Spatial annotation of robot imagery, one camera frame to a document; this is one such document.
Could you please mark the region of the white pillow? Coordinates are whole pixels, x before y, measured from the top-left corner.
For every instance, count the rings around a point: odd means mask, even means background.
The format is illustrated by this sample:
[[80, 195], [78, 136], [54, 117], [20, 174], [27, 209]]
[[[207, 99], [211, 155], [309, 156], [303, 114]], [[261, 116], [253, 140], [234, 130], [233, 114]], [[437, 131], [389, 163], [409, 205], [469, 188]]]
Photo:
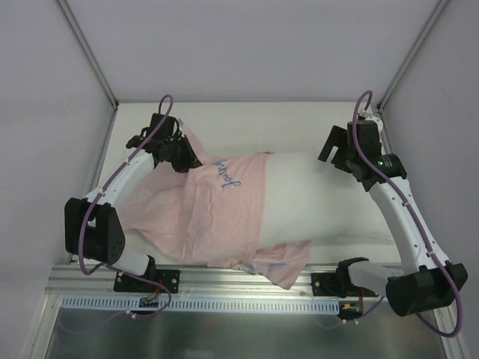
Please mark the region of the white pillow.
[[262, 248], [303, 241], [347, 245], [391, 239], [379, 207], [352, 175], [310, 153], [268, 156]]

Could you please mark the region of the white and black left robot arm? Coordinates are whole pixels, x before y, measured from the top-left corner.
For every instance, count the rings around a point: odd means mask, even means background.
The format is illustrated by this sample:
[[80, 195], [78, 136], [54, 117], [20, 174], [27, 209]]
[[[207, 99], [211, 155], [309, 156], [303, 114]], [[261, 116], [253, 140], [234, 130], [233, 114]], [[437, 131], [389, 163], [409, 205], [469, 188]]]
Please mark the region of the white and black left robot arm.
[[177, 292], [177, 285], [167, 281], [152, 256], [127, 248], [118, 216], [135, 187], [162, 162], [179, 173], [200, 164], [181, 122], [155, 113], [149, 126], [128, 140], [109, 177], [83, 198], [70, 198], [64, 207], [67, 252], [79, 258], [86, 275], [102, 266], [116, 271], [119, 292]]

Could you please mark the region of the blue and pink printed pillowcase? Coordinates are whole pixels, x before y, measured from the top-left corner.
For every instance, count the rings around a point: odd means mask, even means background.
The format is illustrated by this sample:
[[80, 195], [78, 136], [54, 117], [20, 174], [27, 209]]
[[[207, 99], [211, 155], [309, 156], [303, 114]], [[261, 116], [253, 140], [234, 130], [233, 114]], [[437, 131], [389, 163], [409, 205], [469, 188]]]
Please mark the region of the blue and pink printed pillowcase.
[[213, 157], [192, 131], [181, 130], [200, 167], [180, 174], [158, 165], [120, 211], [123, 230], [139, 231], [176, 260], [258, 273], [290, 289], [309, 260], [311, 242], [260, 243], [272, 154]]

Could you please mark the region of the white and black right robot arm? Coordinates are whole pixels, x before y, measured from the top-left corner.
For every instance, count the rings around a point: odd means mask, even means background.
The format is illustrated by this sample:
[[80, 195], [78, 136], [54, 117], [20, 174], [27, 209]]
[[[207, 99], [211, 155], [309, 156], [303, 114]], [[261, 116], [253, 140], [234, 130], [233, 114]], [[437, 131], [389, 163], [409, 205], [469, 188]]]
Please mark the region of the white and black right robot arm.
[[402, 273], [364, 257], [343, 260], [320, 283], [322, 291], [340, 298], [360, 289], [388, 300], [398, 316], [418, 315], [448, 307], [468, 274], [439, 247], [414, 203], [406, 170], [395, 154], [382, 153], [379, 128], [372, 120], [333, 126], [319, 154], [340, 171], [352, 174], [379, 207], [400, 255]]

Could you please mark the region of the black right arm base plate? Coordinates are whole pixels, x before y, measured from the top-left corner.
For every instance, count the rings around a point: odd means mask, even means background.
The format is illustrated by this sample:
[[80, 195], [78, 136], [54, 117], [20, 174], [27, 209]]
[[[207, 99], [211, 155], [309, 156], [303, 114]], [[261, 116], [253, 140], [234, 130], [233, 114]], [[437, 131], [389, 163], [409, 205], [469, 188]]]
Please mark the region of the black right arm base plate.
[[344, 289], [344, 282], [335, 273], [311, 274], [311, 289], [313, 296], [331, 296], [345, 298], [347, 296]]

